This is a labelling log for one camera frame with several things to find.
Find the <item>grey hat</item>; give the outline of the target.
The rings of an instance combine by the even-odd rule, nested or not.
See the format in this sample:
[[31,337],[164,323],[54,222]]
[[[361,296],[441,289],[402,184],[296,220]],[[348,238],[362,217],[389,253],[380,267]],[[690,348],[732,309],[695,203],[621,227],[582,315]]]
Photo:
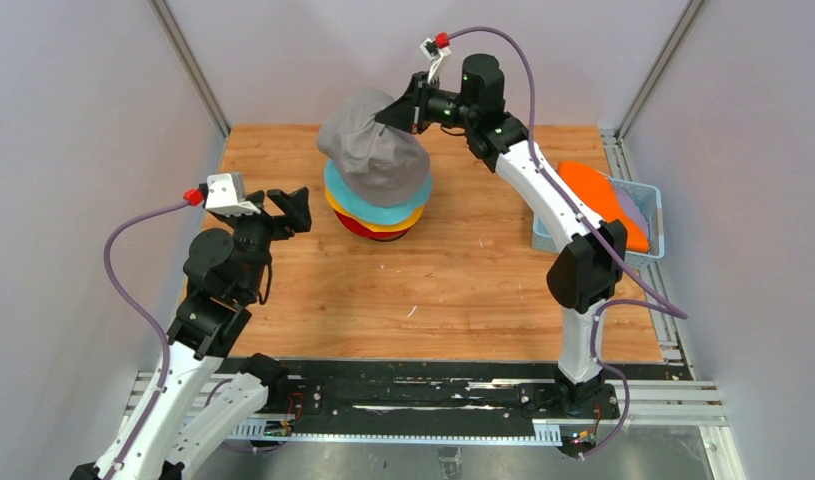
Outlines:
[[416,208],[432,189],[430,156],[411,134],[375,119],[393,102],[376,88],[349,94],[321,124],[316,145],[360,200],[373,207]]

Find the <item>red bucket hat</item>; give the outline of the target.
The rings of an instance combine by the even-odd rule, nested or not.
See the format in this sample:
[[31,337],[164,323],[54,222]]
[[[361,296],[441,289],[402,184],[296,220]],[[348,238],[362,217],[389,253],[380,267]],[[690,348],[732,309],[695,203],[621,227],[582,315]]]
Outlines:
[[410,230],[410,227],[407,227],[405,229],[396,231],[374,231],[362,225],[358,220],[354,219],[353,217],[344,215],[336,210],[334,210],[333,213],[346,230],[359,237],[363,237],[373,241],[378,242],[395,241],[406,235]]

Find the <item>light blue bucket hat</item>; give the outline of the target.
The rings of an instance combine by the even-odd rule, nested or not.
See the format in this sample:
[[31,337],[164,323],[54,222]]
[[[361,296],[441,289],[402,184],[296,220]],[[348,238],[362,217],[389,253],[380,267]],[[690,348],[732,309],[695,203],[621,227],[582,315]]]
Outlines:
[[382,226],[395,226],[408,219],[418,218],[430,199],[433,188],[433,176],[429,174],[417,192],[405,202],[380,206],[364,200],[352,191],[330,159],[325,163],[323,176],[326,198],[332,208],[357,220]]

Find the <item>yellow bucket hat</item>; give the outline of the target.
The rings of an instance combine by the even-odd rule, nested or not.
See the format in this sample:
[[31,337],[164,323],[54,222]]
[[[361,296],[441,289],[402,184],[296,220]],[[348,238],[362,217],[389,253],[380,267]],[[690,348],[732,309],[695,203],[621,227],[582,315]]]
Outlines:
[[394,232],[401,232],[405,230],[409,230],[412,228],[421,218],[422,214],[424,213],[424,207],[419,206],[415,208],[411,214],[404,220],[392,224],[392,225],[384,225],[379,223],[368,222],[362,220],[355,215],[349,213],[333,196],[331,191],[328,188],[325,188],[325,198],[332,208],[332,210],[337,213],[339,216],[344,217],[346,219],[350,219],[357,225],[360,225],[365,230],[369,232],[375,232],[376,234],[380,233],[394,233]]

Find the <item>orange hat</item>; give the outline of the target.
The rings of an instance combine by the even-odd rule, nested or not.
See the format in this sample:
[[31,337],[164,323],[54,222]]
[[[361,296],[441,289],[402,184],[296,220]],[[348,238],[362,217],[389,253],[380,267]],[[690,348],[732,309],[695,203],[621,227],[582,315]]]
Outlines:
[[649,241],[624,214],[607,175],[583,163],[571,161],[561,162],[558,173],[579,199],[606,222],[622,222],[628,233],[628,250],[640,253],[648,251]]

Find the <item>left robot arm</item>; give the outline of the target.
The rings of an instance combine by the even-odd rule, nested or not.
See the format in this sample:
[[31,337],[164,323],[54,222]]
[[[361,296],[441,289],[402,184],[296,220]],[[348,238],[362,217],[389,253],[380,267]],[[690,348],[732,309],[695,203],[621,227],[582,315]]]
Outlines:
[[247,194],[209,181],[147,216],[188,206],[203,207],[225,226],[192,240],[183,267],[186,294],[169,328],[143,307],[137,309],[160,337],[153,384],[107,451],[93,463],[76,466],[74,479],[190,479],[251,414],[260,409],[276,413],[288,403],[288,368],[254,354],[217,398],[191,421],[185,419],[250,320],[250,305],[268,299],[272,243],[311,229],[308,188]]

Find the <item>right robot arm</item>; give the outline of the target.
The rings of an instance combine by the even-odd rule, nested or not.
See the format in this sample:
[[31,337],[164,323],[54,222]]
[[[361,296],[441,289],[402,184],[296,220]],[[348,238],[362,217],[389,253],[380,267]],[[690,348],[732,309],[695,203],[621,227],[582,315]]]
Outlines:
[[504,93],[498,60],[472,54],[462,62],[458,91],[441,89],[430,71],[417,72],[375,119],[411,134],[432,124],[462,129],[473,156],[512,186],[548,229],[559,254],[546,282],[563,315],[554,400],[563,414],[578,417],[603,385],[596,311],[622,278],[627,231],[620,221],[604,221],[562,181],[530,129],[507,112]]

